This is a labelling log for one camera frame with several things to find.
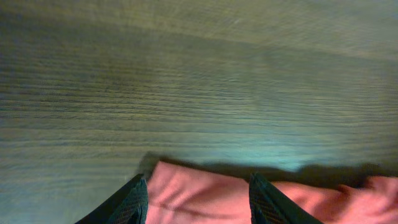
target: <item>wooden surface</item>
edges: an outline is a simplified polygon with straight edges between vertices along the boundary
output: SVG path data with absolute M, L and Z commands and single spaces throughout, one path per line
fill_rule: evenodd
M 397 11 L 370 0 L 1 1 L 0 223 L 75 222 L 148 152 L 397 170 Z

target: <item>red cloth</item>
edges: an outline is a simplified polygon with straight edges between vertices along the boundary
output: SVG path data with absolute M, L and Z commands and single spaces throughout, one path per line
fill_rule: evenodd
M 398 223 L 397 177 L 370 177 L 363 189 L 272 184 L 323 223 Z M 251 223 L 249 185 L 243 179 L 159 162 L 148 194 L 147 224 Z

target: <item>pink cloth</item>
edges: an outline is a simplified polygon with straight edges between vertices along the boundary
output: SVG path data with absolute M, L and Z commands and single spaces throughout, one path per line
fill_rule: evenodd
M 323 223 L 398 223 L 396 177 L 370 177 L 360 190 L 272 184 Z M 147 224 L 251 223 L 249 184 L 243 179 L 159 162 L 148 181 L 148 194 Z

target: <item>folded cloth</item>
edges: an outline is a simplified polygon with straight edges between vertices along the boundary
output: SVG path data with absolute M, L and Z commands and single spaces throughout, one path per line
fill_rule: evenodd
M 272 184 L 323 223 L 398 223 L 397 177 L 370 177 L 362 189 Z M 159 162 L 148 181 L 146 223 L 250 224 L 248 193 L 243 179 Z

